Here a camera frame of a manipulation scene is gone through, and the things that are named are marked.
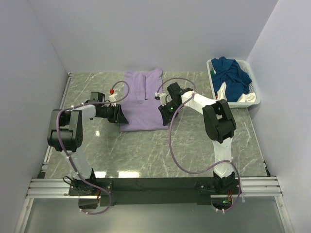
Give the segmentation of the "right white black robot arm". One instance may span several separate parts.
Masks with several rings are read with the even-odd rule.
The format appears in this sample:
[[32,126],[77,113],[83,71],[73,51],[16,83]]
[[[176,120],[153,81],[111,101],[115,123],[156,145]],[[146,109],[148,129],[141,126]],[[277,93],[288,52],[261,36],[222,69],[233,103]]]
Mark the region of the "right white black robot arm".
[[169,125],[171,133],[173,120],[183,107],[200,113],[207,136],[212,140],[214,147],[214,186],[217,189],[229,187],[237,175],[232,165],[232,139],[236,122],[227,101],[209,99],[191,88],[182,89],[178,83],[172,83],[167,90],[168,94],[155,93],[155,99],[160,101],[158,109],[163,125]]

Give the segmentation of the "purple t shirt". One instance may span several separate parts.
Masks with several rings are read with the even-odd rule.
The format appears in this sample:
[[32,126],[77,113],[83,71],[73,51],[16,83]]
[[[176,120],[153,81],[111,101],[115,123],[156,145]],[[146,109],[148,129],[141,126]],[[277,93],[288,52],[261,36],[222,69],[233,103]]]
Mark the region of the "purple t shirt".
[[124,88],[128,96],[122,101],[121,109],[128,120],[121,124],[122,132],[166,130],[158,107],[160,101],[155,99],[155,93],[162,93],[163,71],[155,68],[149,72],[127,71],[124,81],[129,87]]

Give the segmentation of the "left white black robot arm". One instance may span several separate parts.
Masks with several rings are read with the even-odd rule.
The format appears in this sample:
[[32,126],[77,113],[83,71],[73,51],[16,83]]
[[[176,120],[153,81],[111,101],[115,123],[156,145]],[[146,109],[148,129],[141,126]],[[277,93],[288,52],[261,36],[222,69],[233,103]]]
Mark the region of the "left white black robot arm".
[[55,109],[51,114],[48,144],[65,157],[75,182],[85,180],[95,183],[94,170],[80,147],[83,142],[83,122],[96,117],[107,119],[110,123],[128,123],[119,101],[115,97],[105,100],[105,94],[101,92],[91,92],[86,102],[65,110]]

